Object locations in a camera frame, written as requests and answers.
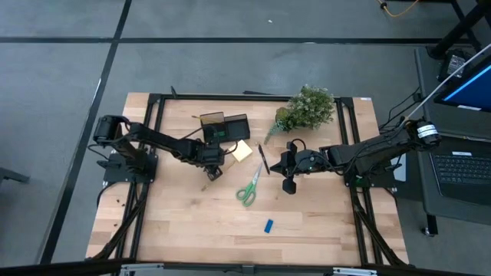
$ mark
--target scissors blade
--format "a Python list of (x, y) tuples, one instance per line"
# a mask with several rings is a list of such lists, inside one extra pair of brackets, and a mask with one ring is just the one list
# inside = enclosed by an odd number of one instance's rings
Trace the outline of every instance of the scissors blade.
[(255, 185), (258, 182), (259, 175), (261, 174), (262, 163), (259, 164), (259, 168), (255, 171), (254, 178), (252, 179), (252, 184)]

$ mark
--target scissors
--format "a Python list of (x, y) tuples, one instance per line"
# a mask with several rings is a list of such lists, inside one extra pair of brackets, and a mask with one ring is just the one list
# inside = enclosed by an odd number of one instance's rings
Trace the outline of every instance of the scissors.
[(244, 207), (249, 207), (255, 199), (255, 185), (258, 183), (259, 175), (261, 174), (262, 163), (259, 164), (259, 168), (255, 171), (254, 177), (251, 182), (245, 187), (237, 191), (236, 197), (242, 201)]

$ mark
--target sticky note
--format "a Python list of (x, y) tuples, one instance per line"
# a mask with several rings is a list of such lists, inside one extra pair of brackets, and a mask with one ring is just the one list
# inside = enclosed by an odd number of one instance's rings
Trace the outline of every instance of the sticky note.
[[(236, 148), (236, 145), (233, 145), (229, 148), (229, 151), (232, 151), (235, 148)], [(251, 153), (252, 153), (252, 149), (249, 146), (247, 146), (247, 144), (246, 144), (246, 142), (244, 142), (244, 140), (240, 140), (237, 143), (237, 149), (232, 153), (232, 155), (237, 159), (237, 161), (241, 162), (247, 156), (249, 156)]]
[(268, 223), (266, 223), (266, 228), (264, 228), (264, 232), (269, 234), (272, 226), (273, 226), (273, 221), (271, 219), (268, 219)]

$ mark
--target laptop keyboard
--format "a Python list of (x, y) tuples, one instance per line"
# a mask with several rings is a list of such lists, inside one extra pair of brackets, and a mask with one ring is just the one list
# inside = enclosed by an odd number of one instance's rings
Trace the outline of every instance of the laptop keyboard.
[(491, 185), (491, 158), (433, 155), (438, 182)]

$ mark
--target gray carpet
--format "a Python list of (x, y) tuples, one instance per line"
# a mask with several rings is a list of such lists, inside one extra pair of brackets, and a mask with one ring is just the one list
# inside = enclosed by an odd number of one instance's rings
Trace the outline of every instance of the gray carpet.
[[(473, 2), (459, 1), (465, 12)], [(112, 37), (123, 0), (0, 0), (0, 36)], [(401, 11), (408, 3), (391, 2)], [(455, 24), (450, 5), (420, 3), (387, 17), (375, 1), (202, 3), (133, 0), (124, 37), (438, 38)], [(474, 31), (491, 38), (481, 21)], [(31, 176), (0, 187), (0, 266), (29, 265), (45, 238), (87, 116), (108, 44), (0, 44), (0, 166)], [(98, 115), (120, 114), (128, 92), (293, 94), (303, 84), (337, 96), (374, 99), (379, 122), (417, 87), (414, 47), (334, 44), (120, 44)], [(54, 261), (84, 257), (103, 170), (91, 153), (81, 167)], [(398, 202), (410, 262), (489, 274), (491, 227), (438, 218), (440, 234), (419, 233), (418, 202)], [(221, 272), (171, 271), (173, 274)]]

